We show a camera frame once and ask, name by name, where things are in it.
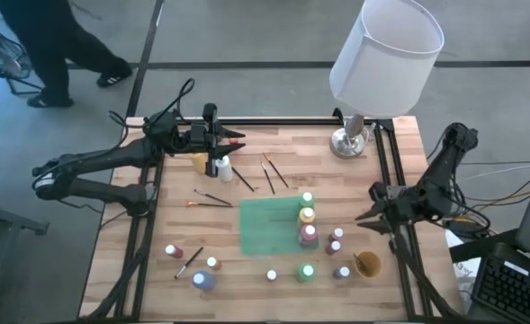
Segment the black keyboard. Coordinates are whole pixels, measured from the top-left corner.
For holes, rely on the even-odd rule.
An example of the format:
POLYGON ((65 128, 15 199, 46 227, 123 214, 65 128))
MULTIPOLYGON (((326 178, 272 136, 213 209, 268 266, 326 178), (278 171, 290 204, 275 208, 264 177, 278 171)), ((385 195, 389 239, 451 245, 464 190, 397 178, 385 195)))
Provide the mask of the black keyboard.
POLYGON ((530 272, 487 256, 481 263, 472 299, 509 320, 530 324, 530 272))

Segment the large red paint bottle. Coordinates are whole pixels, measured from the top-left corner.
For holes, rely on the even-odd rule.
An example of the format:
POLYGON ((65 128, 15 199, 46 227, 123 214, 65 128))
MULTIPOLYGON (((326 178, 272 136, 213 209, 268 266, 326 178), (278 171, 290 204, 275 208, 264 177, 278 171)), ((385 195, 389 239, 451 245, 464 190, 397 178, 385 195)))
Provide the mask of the large red paint bottle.
POLYGON ((316 227, 312 224, 305 224, 301 226, 299 232, 299 244, 302 247, 313 245, 318 240, 318 233, 316 227))

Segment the black desk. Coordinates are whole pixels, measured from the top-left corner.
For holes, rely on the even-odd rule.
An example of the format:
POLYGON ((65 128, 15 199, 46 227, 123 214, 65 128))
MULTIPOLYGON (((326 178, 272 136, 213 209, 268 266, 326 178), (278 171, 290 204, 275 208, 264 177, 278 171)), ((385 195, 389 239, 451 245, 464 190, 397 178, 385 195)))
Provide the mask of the black desk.
MULTIPOLYGON (((530 257, 518 250, 518 244, 515 242, 516 234, 517 232, 512 229, 496 236, 481 238, 463 243, 457 247, 451 247, 451 257, 456 262, 480 257, 481 263, 486 257, 497 257, 530 272, 530 257)), ((489 310, 473 299, 467 317, 471 320, 483 320, 492 324, 520 324, 497 314, 495 311, 489 310)))

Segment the white shade table lamp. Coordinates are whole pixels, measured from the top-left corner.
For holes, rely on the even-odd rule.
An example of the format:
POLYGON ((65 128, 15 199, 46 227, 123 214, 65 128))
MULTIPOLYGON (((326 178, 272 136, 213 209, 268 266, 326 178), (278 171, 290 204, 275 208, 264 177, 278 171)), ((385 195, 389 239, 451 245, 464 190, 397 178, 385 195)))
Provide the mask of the white shade table lamp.
POLYGON ((339 158, 356 158, 368 138, 364 119, 389 119, 418 102, 445 45, 435 17, 415 0, 364 0, 329 73, 334 99, 355 114, 329 142, 339 158))

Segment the large blue paint bottle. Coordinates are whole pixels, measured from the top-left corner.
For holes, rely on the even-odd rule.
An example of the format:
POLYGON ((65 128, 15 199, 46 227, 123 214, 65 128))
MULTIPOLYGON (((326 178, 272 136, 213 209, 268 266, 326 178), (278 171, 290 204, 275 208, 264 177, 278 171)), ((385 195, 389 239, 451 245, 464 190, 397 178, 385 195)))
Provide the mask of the large blue paint bottle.
POLYGON ((216 286, 216 278, 206 271, 198 271, 192 276, 192 284, 196 289, 209 291, 216 286))

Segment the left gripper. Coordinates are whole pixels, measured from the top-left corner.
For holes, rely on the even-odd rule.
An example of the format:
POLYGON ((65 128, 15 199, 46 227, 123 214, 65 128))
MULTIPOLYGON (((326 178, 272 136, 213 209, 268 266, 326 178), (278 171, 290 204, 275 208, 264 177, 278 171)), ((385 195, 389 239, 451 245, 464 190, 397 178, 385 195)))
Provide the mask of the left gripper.
MULTIPOLYGON (((216 147, 218 135, 227 139, 245 138, 243 133, 229 130, 224 127, 218 129, 217 106, 214 103, 206 103, 203 106, 202 121, 193 122, 191 129, 185 132, 177 132, 172 139, 172 149, 179 153, 206 153, 204 174, 209 177, 217 177, 218 170, 215 165, 216 147)), ((234 143, 218 146, 218 158, 224 158, 228 154, 245 147, 245 143, 234 143)))

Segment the large white paint bottle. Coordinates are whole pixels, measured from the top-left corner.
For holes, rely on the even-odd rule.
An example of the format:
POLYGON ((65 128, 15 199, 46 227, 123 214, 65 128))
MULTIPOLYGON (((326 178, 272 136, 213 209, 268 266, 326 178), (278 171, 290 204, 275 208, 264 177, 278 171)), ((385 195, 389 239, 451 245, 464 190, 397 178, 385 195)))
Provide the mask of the large white paint bottle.
POLYGON ((228 156, 224 156, 221 159, 215 160, 215 166, 218 171, 218 178, 224 182, 230 182, 233 178, 232 166, 228 156))

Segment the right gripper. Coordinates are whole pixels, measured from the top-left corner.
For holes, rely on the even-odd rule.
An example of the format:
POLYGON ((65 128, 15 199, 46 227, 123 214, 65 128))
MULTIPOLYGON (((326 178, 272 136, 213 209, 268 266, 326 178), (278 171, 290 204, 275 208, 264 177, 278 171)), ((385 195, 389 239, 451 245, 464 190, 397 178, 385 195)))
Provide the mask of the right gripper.
MULTIPOLYGON (((361 221, 389 212, 391 218, 397 221, 416 222, 420 220, 418 210, 418 187, 402 185, 386 185, 376 182, 370 187, 370 196, 373 205, 369 211, 355 218, 361 221)), ((370 228, 381 235, 394 232, 394 226, 385 219, 380 218, 370 223, 370 228)))

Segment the large spring green paint bottle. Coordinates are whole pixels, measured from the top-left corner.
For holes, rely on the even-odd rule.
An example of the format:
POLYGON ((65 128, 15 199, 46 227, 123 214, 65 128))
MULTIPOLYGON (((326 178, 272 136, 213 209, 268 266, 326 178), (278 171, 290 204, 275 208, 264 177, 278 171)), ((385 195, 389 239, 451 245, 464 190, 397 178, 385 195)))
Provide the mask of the large spring green paint bottle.
POLYGON ((295 277, 300 283, 306 283, 315 278, 315 268, 311 263, 302 263, 297 267, 295 277))

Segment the white paper sheet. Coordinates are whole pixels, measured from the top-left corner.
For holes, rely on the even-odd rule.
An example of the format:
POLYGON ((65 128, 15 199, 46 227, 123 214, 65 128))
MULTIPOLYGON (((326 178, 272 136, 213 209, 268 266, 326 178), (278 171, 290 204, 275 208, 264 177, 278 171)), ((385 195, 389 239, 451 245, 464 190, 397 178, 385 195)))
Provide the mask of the white paper sheet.
MULTIPOLYGON (((454 248, 463 244, 463 241, 454 235, 449 229, 445 230, 445 238, 448 247, 450 248, 454 248)), ((453 263, 460 291, 467 293, 472 292, 480 265, 480 257, 453 263)))

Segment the teal translucent plastic bin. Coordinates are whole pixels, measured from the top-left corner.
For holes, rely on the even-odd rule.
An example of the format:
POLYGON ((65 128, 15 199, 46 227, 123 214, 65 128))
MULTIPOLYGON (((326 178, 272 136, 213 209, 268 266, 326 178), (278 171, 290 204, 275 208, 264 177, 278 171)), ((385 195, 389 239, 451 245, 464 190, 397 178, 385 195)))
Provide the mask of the teal translucent plastic bin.
POLYGON ((294 255, 319 247, 319 239, 300 243, 300 196, 248 199, 240 203, 241 251, 248 257, 294 255))

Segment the large yellow paint bottle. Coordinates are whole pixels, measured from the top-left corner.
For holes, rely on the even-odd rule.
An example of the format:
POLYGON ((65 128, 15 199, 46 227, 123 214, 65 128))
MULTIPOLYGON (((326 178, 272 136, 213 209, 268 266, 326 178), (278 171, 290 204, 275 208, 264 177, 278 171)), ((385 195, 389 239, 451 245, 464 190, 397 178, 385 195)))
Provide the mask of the large yellow paint bottle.
POLYGON ((193 163, 194 170, 201 175, 206 173, 206 163, 208 162, 208 155, 206 153, 194 153, 190 156, 193 163))
POLYGON ((301 228, 305 225, 313 224, 316 218, 316 213, 313 208, 311 207, 303 207, 299 211, 297 223, 298 226, 301 228))

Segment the black power strip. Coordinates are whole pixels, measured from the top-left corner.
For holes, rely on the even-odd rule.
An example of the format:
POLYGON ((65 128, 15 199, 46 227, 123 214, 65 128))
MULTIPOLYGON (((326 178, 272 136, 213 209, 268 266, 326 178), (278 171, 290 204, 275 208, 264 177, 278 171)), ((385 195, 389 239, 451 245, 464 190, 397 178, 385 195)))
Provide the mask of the black power strip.
POLYGON ((446 225, 454 235, 462 239, 475 240, 486 238, 490 235, 489 231, 484 229, 483 225, 473 220, 448 220, 446 225))

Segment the black aluminium table frame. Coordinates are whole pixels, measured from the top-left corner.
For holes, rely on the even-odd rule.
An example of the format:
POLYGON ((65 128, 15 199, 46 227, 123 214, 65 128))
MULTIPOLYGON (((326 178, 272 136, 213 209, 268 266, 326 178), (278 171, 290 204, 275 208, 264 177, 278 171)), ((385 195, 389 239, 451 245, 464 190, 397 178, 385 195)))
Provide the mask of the black aluminium table frame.
POLYGON ((340 125, 334 117, 228 118, 225 125, 246 135, 242 138, 246 146, 232 155, 231 163, 256 191, 251 192, 238 177, 223 183, 200 175, 186 156, 169 157, 159 168, 116 169, 112 176, 116 185, 146 182, 153 186, 155 212, 148 218, 132 219, 117 204, 106 208, 80 317, 98 308, 136 252, 144 259, 106 314, 106 324, 405 320, 435 313, 424 290, 391 253, 388 238, 355 222, 371 207, 368 190, 374 182, 411 185, 425 170, 427 162, 414 118, 380 122, 376 140, 354 160, 339 159, 329 150, 329 137, 340 125), (263 153, 270 155, 289 188, 263 153), (234 207, 186 208, 187 202, 222 204, 193 189, 234 207), (294 255, 245 256, 239 241, 240 203, 298 196, 305 191, 315 198, 319 247, 294 255), (325 249, 335 228, 341 228, 344 236, 339 240, 341 249, 330 256, 325 249), (167 245, 181 248, 183 257, 168 256, 167 245), (175 280, 174 275, 200 247, 203 252, 175 280), (364 251, 381 259, 382 270, 373 278, 362 277, 355 270, 354 254, 364 251), (208 257, 221 261, 220 270, 207 266, 208 257), (306 283, 295 277, 302 263, 313 264, 316 272, 306 283), (333 277, 339 266, 350 269, 347 278, 333 277), (266 278, 269 270, 277 273, 274 281, 266 278), (192 276, 198 271, 215 276, 212 290, 193 286, 192 276))

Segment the person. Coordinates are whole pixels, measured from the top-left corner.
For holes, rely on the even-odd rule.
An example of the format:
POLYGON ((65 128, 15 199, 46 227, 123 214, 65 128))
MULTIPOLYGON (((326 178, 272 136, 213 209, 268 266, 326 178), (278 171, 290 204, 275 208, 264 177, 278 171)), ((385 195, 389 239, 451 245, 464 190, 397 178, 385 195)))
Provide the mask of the person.
POLYGON ((0 0, 0 14, 25 48, 44 87, 27 100, 35 108, 68 108, 67 62, 98 73, 97 85, 113 86, 132 74, 130 64, 112 53, 72 13, 68 0, 0 0))

